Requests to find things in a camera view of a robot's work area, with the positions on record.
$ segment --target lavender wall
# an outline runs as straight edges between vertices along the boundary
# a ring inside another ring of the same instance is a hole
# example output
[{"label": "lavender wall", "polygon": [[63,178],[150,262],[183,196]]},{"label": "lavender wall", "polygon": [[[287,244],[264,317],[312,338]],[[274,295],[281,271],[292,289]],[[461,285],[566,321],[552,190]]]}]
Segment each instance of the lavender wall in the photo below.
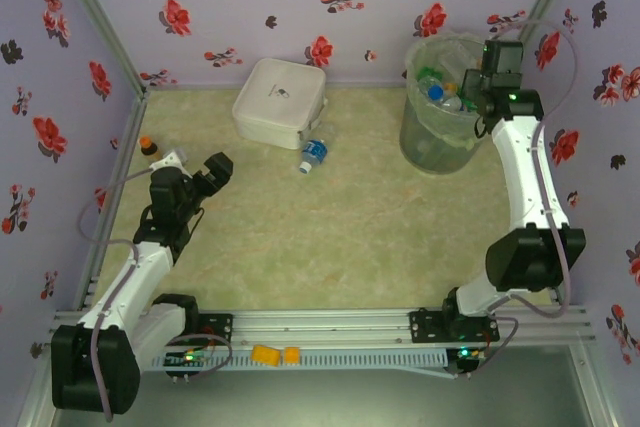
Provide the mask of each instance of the lavender wall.
[{"label": "lavender wall", "polygon": [[109,180],[134,94],[76,0],[0,0],[0,12],[0,423],[9,426],[53,313],[74,307],[88,252],[74,221]]},{"label": "lavender wall", "polygon": [[[629,0],[556,0],[547,17],[580,49],[575,93],[546,130],[558,195],[587,248],[572,270],[615,379],[627,425],[640,417],[640,27]],[[525,78],[551,108],[573,69],[568,42],[536,33]]]},{"label": "lavender wall", "polygon": [[402,82],[414,34],[487,33],[535,0],[99,0],[147,84],[242,84],[262,57]]}]

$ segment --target white plastic container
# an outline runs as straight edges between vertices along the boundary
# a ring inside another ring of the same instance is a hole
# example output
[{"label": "white plastic container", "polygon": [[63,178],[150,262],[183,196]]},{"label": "white plastic container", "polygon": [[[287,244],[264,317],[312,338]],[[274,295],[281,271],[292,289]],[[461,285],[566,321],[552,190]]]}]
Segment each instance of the white plastic container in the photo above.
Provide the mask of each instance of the white plastic container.
[{"label": "white plastic container", "polygon": [[320,123],[327,101],[322,69],[277,59],[262,59],[233,105],[242,137],[300,149]]}]

